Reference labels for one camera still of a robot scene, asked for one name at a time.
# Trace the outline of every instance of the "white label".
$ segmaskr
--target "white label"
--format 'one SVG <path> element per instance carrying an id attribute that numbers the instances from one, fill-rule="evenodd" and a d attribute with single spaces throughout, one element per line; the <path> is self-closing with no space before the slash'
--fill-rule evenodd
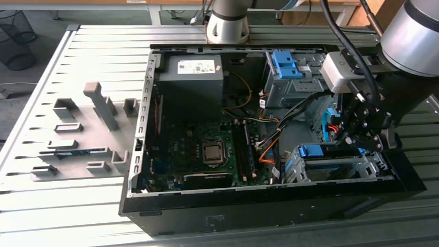
<path id="1" fill-rule="evenodd" d="M 275 167 L 273 168 L 273 174 L 275 175 L 277 178 L 279 178 L 281 172 Z"/>
<path id="2" fill-rule="evenodd" d="M 214 60 L 182 60 L 179 62 L 178 74 L 214 74 Z"/>
<path id="3" fill-rule="evenodd" d="M 266 101 L 263 99 L 259 100 L 259 107 L 266 109 Z"/>
<path id="4" fill-rule="evenodd" d="M 311 71 L 310 66 L 298 66 L 301 71 Z"/>

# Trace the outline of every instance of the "ram slot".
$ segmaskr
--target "ram slot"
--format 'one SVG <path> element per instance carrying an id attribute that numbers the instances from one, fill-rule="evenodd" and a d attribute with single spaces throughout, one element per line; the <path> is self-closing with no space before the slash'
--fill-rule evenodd
<path id="1" fill-rule="evenodd" d="M 249 176 L 254 179 L 257 178 L 255 152 L 250 141 L 249 124 L 246 121 L 243 123 L 243 128 L 245 128 L 246 143 L 247 143 L 247 159 L 249 159 L 247 170 L 249 170 Z"/>
<path id="2" fill-rule="evenodd" d="M 255 173 L 255 160 L 250 141 L 247 139 L 246 124 L 235 123 L 233 125 L 233 137 L 234 137 L 234 146 L 235 146 L 235 158 L 238 165 L 239 179 L 242 181 L 249 181 L 257 177 Z"/>

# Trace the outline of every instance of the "motherboard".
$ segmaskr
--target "motherboard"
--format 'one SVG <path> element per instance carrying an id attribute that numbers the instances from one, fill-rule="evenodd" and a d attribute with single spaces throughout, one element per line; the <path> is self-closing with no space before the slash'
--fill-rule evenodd
<path id="1" fill-rule="evenodd" d="M 179 124 L 164 131 L 167 154 L 150 167 L 154 191 L 269 184 L 270 168 L 253 151 L 261 140 L 257 122 Z"/>

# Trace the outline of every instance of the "table surface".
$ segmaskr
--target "table surface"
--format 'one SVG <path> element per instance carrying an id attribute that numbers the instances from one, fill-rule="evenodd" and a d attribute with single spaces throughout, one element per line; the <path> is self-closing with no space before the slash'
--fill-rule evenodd
<path id="1" fill-rule="evenodd" d="M 350 34 L 357 46 L 377 43 Z M 325 27 L 251 27 L 255 44 L 338 44 Z M 439 117 L 423 103 L 403 119 L 399 133 L 407 156 L 429 188 L 410 200 L 377 208 L 353 220 L 151 238 L 118 215 L 123 178 L 32 182 L 38 158 L 23 140 L 47 141 L 30 127 L 44 123 L 48 95 L 83 94 L 78 83 L 99 81 L 104 96 L 140 98 L 150 44 L 204 43 L 204 28 L 191 26 L 82 26 L 68 31 L 0 152 L 0 246 L 438 246 Z"/>
<path id="2" fill-rule="evenodd" d="M 311 0 L 313 4 L 319 4 L 319 0 Z M 333 5 L 359 5 L 359 0 L 329 0 Z M 0 4 L 162 4 L 162 5 L 200 5 L 202 0 L 0 0 Z"/>

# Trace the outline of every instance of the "black mesh trash can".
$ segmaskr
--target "black mesh trash can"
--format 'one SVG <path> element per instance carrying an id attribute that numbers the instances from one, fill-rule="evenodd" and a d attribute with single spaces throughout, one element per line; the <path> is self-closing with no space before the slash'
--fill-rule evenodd
<path id="1" fill-rule="evenodd" d="M 0 28 L 19 44 L 36 39 L 35 31 L 22 10 L 0 10 Z"/>
<path id="2" fill-rule="evenodd" d="M 0 62 L 10 70 L 24 70 L 35 64 L 35 56 L 26 43 L 19 43 L 11 37 L 11 34 L 18 35 L 18 30 L 8 29 L 7 33 L 0 26 Z"/>

